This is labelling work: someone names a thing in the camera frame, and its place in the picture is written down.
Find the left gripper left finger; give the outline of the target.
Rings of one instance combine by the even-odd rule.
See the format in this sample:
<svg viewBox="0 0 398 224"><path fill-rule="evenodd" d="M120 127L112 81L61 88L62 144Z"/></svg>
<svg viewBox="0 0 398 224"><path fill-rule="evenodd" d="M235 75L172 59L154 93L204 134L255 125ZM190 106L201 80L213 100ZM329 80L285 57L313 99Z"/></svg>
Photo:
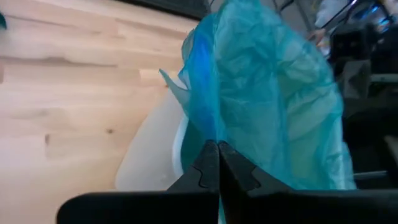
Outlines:
<svg viewBox="0 0 398 224"><path fill-rule="evenodd" d="M57 223L217 223L219 180L218 145L207 141L195 162L166 191L80 195L59 208Z"/></svg>

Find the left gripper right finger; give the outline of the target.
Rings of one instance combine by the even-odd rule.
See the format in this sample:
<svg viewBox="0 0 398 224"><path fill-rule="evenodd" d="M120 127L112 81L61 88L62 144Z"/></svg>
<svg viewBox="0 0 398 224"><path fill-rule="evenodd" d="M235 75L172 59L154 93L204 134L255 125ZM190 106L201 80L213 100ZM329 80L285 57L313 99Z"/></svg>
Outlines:
<svg viewBox="0 0 398 224"><path fill-rule="evenodd" d="M218 144L226 223L397 223L397 190L295 190Z"/></svg>

